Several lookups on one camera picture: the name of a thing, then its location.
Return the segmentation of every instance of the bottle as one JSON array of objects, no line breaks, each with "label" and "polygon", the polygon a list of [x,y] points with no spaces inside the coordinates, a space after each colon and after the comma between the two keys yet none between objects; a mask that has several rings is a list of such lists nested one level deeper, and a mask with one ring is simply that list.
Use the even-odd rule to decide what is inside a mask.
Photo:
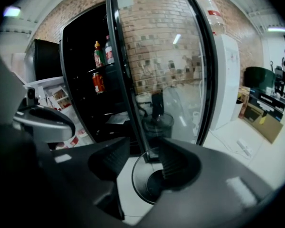
[{"label": "bottle", "polygon": [[113,53],[112,53],[112,47],[110,42],[110,36],[106,36],[106,44],[105,44],[105,55],[106,59],[108,61],[108,64],[114,63]]},{"label": "bottle", "polygon": [[105,64],[103,52],[101,51],[98,41],[95,43],[94,60],[96,67],[102,67]]}]

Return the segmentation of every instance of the black refrigerator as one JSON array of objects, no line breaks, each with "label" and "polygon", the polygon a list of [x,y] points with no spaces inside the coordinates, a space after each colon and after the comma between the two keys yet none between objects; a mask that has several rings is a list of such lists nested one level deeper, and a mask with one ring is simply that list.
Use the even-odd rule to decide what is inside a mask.
[{"label": "black refrigerator", "polygon": [[[96,68],[94,44],[104,51],[108,35],[114,63]],[[158,137],[203,145],[217,57],[197,0],[105,0],[63,27],[60,52],[69,97],[94,142],[128,136],[132,154],[156,147]],[[95,91],[96,72],[102,93]]]}]

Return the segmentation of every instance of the fluorescent light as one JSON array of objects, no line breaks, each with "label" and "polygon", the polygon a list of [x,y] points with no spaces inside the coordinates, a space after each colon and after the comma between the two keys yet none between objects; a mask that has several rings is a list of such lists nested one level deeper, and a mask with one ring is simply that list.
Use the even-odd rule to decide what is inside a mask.
[{"label": "fluorescent light", "polygon": [[268,28],[269,32],[285,32],[285,28],[283,27],[270,27]]},{"label": "fluorescent light", "polygon": [[180,38],[181,38],[181,35],[177,34],[175,39],[174,39],[174,41],[173,41],[173,44],[176,44],[179,41]]},{"label": "fluorescent light", "polygon": [[4,10],[3,16],[17,17],[20,13],[19,7],[9,6]]},{"label": "fluorescent light", "polygon": [[184,127],[187,126],[187,124],[185,123],[185,121],[184,121],[184,119],[182,118],[182,116],[180,116],[180,121],[181,121],[181,123],[182,123],[182,125],[183,125]]}]

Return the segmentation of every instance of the brick wall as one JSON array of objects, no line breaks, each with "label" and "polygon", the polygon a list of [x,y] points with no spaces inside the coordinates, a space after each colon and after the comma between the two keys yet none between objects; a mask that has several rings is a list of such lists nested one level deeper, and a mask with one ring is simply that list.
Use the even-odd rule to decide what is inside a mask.
[{"label": "brick wall", "polygon": [[[39,38],[39,39],[58,43],[60,39],[59,37],[60,29],[64,24],[66,24],[71,18],[76,16],[78,13],[102,1],[104,0],[63,0],[56,8],[54,8],[51,11],[51,13],[41,23],[40,27],[38,28],[38,30],[36,31],[34,35],[34,38]],[[239,47],[239,52],[240,52],[241,71],[243,72],[246,67],[250,67],[250,66],[260,66],[261,67],[263,65],[263,50],[262,50],[261,38],[258,36],[257,32],[255,31],[254,27],[251,25],[249,20],[230,1],[228,0],[213,0],[213,1],[216,3],[226,23],[227,34],[238,42],[238,47]],[[171,76],[171,80],[193,80],[193,79],[197,79],[200,77],[198,73],[200,70],[198,66],[198,64],[200,65],[200,61],[198,60],[198,49],[196,48],[196,45],[198,44],[199,39],[196,34],[196,29],[194,28],[194,22],[192,20],[189,20],[191,24],[180,22],[180,20],[182,20],[181,16],[189,16],[189,15],[185,15],[186,11],[184,12],[183,10],[183,9],[186,10],[187,9],[186,7],[178,8],[177,6],[183,6],[183,5],[186,6],[186,5],[177,0],[170,0],[170,2],[178,2],[179,4],[174,4],[176,5],[176,7],[173,7],[171,6],[173,5],[172,3],[166,3],[166,8],[162,10],[167,11],[168,12],[167,14],[166,13],[163,13],[163,14],[156,13],[156,11],[159,11],[161,9],[154,9],[155,11],[154,13],[150,12],[151,13],[150,16],[154,16],[154,18],[148,18],[144,24],[145,27],[149,26],[150,28],[143,29],[143,27],[141,27],[141,30],[148,29],[149,31],[146,31],[144,32],[144,34],[141,34],[141,35],[138,35],[138,34],[135,35],[136,38],[139,38],[140,36],[140,41],[133,41],[133,39],[130,40],[131,36],[129,36],[129,33],[131,31],[124,30],[124,35],[126,38],[129,56],[130,57],[135,56],[133,54],[134,52],[137,53],[136,56],[138,56],[139,54],[142,55],[142,58],[140,57],[139,60],[134,61],[133,58],[130,59],[132,62],[136,62],[135,64],[133,64],[132,73],[134,73],[133,75],[137,75],[137,76],[133,76],[135,80],[141,81],[141,83],[136,84],[136,90],[138,90],[139,92],[141,92],[142,90],[150,90],[150,89],[153,90],[154,88],[154,84],[152,84],[152,81],[150,81],[151,78],[147,79],[145,76],[145,79],[142,79],[140,76],[138,76],[138,75],[141,75],[142,73],[140,71],[142,70],[140,68],[140,65],[143,66],[142,62],[144,63],[144,65],[150,64],[150,65],[147,65],[147,66],[150,66],[149,67],[150,70],[152,69],[151,67],[156,66],[154,68],[156,69],[156,77],[155,77],[156,81],[158,80],[156,83],[156,87],[159,87],[159,88],[162,87],[161,86],[162,83],[165,83],[165,82],[162,82],[164,77],[167,77],[166,81],[168,82],[170,82],[170,76]],[[140,5],[141,4],[139,4],[137,1],[136,7],[138,7],[138,11],[131,11],[131,13],[143,12],[142,10],[139,10],[139,8],[141,7]],[[173,14],[171,13],[172,7],[174,9],[180,9],[182,11],[176,10],[174,11],[175,14]],[[123,15],[122,17],[123,27],[126,28],[126,26],[128,25],[125,24],[127,21],[124,21],[124,19],[127,20],[127,18],[126,18],[126,14],[122,14],[123,12],[127,13],[127,9],[123,9],[120,11],[121,16]],[[184,30],[182,29],[186,30],[186,34],[190,35],[192,38],[190,38],[190,42],[188,43],[185,43],[184,41],[180,39],[179,47],[175,48],[173,47],[173,44],[171,42],[171,40],[174,38],[165,38],[165,37],[167,37],[168,34],[169,36],[171,36],[171,35],[174,35],[175,33],[178,33],[176,32],[177,30],[184,32]],[[154,53],[154,50],[157,50],[157,49],[160,49],[160,51],[162,52],[155,51],[156,54],[152,54]],[[162,58],[165,58],[164,57],[165,55],[172,56],[172,52],[178,53],[178,55],[173,56],[174,58],[172,59],[173,62],[169,62],[171,60],[168,60],[168,62],[161,61]],[[143,58],[144,53],[149,53],[150,54],[149,58],[147,58],[146,56],[145,58]],[[196,67],[196,73],[194,75],[193,75],[193,71],[189,71],[186,73],[188,69],[190,70],[190,68],[192,68],[192,65]],[[163,71],[162,70],[163,66],[165,67],[165,69],[167,69],[168,67],[169,70]],[[148,85],[151,85],[151,87],[148,87],[148,89],[139,88],[139,87],[146,87]]]}]

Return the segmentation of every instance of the tile floor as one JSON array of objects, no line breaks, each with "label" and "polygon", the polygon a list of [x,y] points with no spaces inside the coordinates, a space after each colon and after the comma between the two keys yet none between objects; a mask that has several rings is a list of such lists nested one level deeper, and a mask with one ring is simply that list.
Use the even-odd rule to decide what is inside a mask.
[{"label": "tile floor", "polygon": [[[204,147],[233,156],[257,173],[273,189],[276,189],[285,182],[285,112],[282,123],[284,126],[273,144],[248,123],[237,119],[217,129],[213,134],[209,133]],[[248,159],[245,158],[245,155],[242,156],[228,151],[215,136],[230,146],[233,151],[239,151],[241,154],[243,152],[241,152],[237,140],[242,138],[252,148],[252,158]],[[132,186],[131,174],[137,159],[138,157],[129,158],[117,179],[121,205],[125,214],[124,222],[129,225],[137,224],[152,208],[151,204],[138,197]]]}]

